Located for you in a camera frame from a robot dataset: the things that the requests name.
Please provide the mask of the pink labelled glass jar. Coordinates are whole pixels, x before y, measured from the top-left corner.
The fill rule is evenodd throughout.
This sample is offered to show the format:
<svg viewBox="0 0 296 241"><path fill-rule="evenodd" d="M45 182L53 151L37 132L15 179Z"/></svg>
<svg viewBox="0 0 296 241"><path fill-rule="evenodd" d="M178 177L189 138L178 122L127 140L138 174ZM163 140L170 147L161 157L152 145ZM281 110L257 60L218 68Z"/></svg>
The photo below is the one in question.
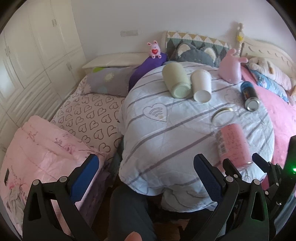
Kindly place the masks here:
<svg viewBox="0 0 296 241"><path fill-rule="evenodd" d="M236 111L221 108L211 117L220 162L229 159L237 168L252 164L249 144Z"/></svg>

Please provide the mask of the pale green cup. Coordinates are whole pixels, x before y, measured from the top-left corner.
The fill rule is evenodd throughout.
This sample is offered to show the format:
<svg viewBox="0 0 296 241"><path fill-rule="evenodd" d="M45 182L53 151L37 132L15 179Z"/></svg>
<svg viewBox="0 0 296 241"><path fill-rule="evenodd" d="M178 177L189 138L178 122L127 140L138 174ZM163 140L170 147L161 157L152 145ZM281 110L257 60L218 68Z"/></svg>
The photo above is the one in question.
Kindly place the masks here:
<svg viewBox="0 0 296 241"><path fill-rule="evenodd" d="M163 67L164 83L172 97L182 99L191 93L191 81L182 64L172 62Z"/></svg>

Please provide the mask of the pink fleece blanket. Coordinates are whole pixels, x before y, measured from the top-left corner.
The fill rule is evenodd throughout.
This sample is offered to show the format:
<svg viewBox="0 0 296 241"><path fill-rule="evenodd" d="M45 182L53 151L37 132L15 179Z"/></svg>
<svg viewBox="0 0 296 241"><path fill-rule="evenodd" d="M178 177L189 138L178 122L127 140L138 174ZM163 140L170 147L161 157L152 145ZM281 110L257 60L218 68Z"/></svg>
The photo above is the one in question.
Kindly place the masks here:
<svg viewBox="0 0 296 241"><path fill-rule="evenodd" d="M241 67L242 78L254 85L260 101L266 107L274 129L273 164L282 168L287 158L290 138L295 136L295 109L282 98L261 86L258 86L253 75L245 67Z"/></svg>

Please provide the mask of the folded pink quilt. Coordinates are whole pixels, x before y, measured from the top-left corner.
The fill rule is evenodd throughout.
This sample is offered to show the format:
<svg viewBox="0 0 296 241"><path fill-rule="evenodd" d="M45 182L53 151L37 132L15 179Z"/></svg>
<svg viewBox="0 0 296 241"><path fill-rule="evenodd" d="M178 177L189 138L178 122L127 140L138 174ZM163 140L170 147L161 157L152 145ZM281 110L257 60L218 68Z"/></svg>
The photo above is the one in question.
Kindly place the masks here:
<svg viewBox="0 0 296 241"><path fill-rule="evenodd" d="M90 154L103 168L107 153L88 147L69 132L34 115L19 128L1 166L1 199L8 216L21 235L23 211L34 180L55 182L82 165Z"/></svg>

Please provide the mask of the black blue drink can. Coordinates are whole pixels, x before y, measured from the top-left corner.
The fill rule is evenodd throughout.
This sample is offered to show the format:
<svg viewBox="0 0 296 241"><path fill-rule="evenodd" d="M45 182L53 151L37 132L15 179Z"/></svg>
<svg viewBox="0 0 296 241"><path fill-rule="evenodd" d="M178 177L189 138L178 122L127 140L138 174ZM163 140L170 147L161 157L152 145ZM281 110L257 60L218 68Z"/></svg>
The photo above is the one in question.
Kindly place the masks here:
<svg viewBox="0 0 296 241"><path fill-rule="evenodd" d="M260 107L260 102L253 84L249 81L244 81L240 86L244 107L250 111L257 111Z"/></svg>

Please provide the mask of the dark trouser leg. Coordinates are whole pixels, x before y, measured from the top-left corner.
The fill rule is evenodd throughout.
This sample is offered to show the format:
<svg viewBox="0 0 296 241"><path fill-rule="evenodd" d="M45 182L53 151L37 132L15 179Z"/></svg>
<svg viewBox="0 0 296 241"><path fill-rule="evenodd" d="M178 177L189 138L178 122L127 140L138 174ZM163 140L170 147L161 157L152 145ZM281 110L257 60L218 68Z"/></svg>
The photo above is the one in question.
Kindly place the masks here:
<svg viewBox="0 0 296 241"><path fill-rule="evenodd" d="M159 218L159 207L148 197L121 184L112 192L109 208L107 239L158 240L154 222Z"/></svg>

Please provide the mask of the large pink rabbit toy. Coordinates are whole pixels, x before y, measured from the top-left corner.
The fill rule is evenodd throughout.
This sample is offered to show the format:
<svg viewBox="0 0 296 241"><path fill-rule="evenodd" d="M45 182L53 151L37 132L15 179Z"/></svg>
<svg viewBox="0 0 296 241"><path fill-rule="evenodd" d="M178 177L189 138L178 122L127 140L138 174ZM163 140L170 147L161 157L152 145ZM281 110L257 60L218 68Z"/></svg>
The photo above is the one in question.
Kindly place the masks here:
<svg viewBox="0 0 296 241"><path fill-rule="evenodd" d="M236 49L230 49L218 68L219 76L231 84L238 84L241 81L241 63L248 63L246 57L237 57L236 52Z"/></svg>

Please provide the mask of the cream wooden headboard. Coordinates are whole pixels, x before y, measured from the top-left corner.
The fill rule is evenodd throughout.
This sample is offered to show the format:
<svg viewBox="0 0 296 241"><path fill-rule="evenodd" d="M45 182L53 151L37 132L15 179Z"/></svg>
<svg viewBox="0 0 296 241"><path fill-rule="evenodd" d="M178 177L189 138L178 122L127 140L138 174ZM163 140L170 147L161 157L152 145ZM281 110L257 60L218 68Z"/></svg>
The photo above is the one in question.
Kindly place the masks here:
<svg viewBox="0 0 296 241"><path fill-rule="evenodd" d="M251 39L243 33L244 25L239 23L236 34L236 55L239 57L262 57L270 60L273 64L288 75L290 78L295 79L295 62L280 47L260 41Z"/></svg>

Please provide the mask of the purple pillow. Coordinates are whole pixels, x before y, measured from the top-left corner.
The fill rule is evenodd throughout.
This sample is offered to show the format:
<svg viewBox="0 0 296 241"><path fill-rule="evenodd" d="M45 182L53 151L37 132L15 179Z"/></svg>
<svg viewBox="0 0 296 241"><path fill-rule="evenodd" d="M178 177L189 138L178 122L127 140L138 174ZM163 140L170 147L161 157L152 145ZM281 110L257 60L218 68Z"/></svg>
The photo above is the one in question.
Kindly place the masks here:
<svg viewBox="0 0 296 241"><path fill-rule="evenodd" d="M128 91L130 91L135 84L142 78L145 74L151 70L162 66L167 61L167 55L161 52L161 58L148 57L140 66L136 68L132 76L129 79Z"/></svg>

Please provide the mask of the small pink bunny figure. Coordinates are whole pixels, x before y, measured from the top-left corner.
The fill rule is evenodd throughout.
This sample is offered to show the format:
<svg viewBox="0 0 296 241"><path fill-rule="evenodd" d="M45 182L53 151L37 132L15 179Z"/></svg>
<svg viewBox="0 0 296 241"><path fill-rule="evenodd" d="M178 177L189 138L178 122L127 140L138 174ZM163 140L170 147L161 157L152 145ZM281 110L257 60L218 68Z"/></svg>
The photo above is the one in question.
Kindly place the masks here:
<svg viewBox="0 0 296 241"><path fill-rule="evenodd" d="M147 43L148 46L150 46L150 50L149 50L149 56L152 59L155 59L156 57L161 59L161 49L159 47L159 44L156 40L153 41L153 43Z"/></svg>

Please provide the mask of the patchwork diamond cushion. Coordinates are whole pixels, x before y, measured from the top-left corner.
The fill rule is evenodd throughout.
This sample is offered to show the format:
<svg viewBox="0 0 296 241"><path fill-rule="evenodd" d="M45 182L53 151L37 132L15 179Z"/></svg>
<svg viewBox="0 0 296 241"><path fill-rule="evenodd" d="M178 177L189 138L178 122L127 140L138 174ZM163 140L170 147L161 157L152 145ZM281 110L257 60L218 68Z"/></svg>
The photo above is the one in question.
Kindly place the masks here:
<svg viewBox="0 0 296 241"><path fill-rule="evenodd" d="M231 45L219 39L198 34L167 31L166 54L168 56L168 60L175 60L177 48L182 43L191 44L197 49L203 47L212 48L216 53L216 57L220 60L222 60L228 50L231 49Z"/></svg>

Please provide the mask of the grey flower pillow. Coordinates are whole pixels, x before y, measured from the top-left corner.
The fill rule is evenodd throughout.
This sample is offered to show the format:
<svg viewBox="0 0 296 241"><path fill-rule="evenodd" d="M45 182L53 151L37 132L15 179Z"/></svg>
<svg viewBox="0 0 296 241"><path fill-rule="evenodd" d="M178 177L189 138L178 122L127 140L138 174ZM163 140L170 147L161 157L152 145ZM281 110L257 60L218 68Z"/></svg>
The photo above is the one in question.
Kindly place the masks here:
<svg viewBox="0 0 296 241"><path fill-rule="evenodd" d="M136 69L137 66L107 67L97 72L92 71L86 75L82 94L98 93L126 97L130 77Z"/></svg>

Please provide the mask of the cream bedside table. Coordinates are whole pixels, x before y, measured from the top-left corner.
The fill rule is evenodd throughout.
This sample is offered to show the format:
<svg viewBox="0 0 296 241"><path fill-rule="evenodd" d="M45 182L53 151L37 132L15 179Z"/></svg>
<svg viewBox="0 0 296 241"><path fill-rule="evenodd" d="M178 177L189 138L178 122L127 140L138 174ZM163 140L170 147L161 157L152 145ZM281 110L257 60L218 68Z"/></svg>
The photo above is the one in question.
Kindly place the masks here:
<svg viewBox="0 0 296 241"><path fill-rule="evenodd" d="M85 64L83 69L95 67L125 67L137 66L142 64L149 55L147 53L113 53L100 55Z"/></svg>

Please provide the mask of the white wardrobe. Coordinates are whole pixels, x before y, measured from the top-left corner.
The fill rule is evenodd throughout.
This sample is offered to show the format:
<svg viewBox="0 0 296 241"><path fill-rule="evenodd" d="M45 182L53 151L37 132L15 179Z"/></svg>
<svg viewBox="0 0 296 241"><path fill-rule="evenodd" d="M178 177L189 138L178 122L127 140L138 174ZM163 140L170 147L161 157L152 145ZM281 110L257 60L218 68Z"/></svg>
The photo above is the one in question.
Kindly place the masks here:
<svg viewBox="0 0 296 241"><path fill-rule="evenodd" d="M31 116L50 120L84 76L71 1L26 1L1 32L1 150Z"/></svg>

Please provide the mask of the white wall outlet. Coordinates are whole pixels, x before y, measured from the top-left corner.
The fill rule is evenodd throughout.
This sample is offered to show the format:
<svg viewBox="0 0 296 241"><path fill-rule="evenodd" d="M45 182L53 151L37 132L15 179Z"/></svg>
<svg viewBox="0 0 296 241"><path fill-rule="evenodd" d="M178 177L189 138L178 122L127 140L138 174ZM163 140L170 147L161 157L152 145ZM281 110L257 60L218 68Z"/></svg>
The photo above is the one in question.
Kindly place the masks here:
<svg viewBox="0 0 296 241"><path fill-rule="evenodd" d="M139 32L138 30L127 30L127 31L121 31L120 36L121 37L135 37L138 36Z"/></svg>

